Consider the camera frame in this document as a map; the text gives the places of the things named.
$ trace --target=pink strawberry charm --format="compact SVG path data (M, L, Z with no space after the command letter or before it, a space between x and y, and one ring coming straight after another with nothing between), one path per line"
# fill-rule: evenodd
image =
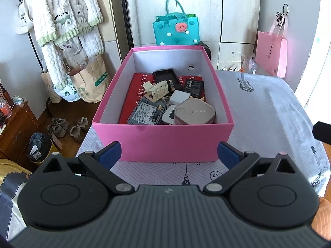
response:
M187 24L184 22L177 23L175 26L175 30L178 33L184 33L187 30Z

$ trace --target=pink bag handle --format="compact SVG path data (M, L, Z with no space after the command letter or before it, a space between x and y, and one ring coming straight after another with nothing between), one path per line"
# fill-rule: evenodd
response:
M287 36L287 29L288 29L288 19L287 19L287 16L284 13L282 13L282 16L283 16L282 17L282 23L280 24L279 31L277 32L276 36L278 37L278 35L279 35L279 33L280 33L281 29L282 29L282 26L284 24L283 37L286 38L286 36ZM276 23L277 23L277 17L273 21L273 24L272 24L271 29L269 31L269 35L272 35L273 34L273 32L274 32L274 30L276 28Z

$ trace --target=shoe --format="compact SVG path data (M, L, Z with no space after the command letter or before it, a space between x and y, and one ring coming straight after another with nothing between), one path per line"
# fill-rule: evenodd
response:
M78 119L76 122L74 122L76 126L79 126L82 128L83 131L88 132L90 129L91 124L89 124L87 117L82 117Z
M67 133L59 124L51 124L47 127L47 130L50 135L53 133L58 138L63 138Z
M79 142L79 143L82 143L84 138L85 138L85 135L81 129L80 126L73 126L71 129L70 129L70 132L69 132L69 135L76 141L76 142Z
M52 118L52 124L57 124L60 125L65 131L67 130L68 126L69 126L69 122L67 120L65 120L64 118Z

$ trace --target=pink box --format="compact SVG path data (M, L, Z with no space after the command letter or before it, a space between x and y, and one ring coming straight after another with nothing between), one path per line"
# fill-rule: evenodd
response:
M188 69L190 65L194 66L193 71ZM215 124L117 124L133 74L167 68L174 68L178 77L202 77L206 102L216 110ZM218 143L229 139L234 123L204 48L172 45L131 49L110 83L92 125L105 146L113 141L120 142L122 161L210 162L218 159Z

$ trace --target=green label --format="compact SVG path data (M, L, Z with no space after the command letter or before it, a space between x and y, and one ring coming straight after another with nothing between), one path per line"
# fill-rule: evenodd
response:
M97 86L99 86L100 84L101 84L101 82L103 81L103 80L105 80L105 78L107 77L107 72L105 72L94 84L95 84L95 86L97 87Z

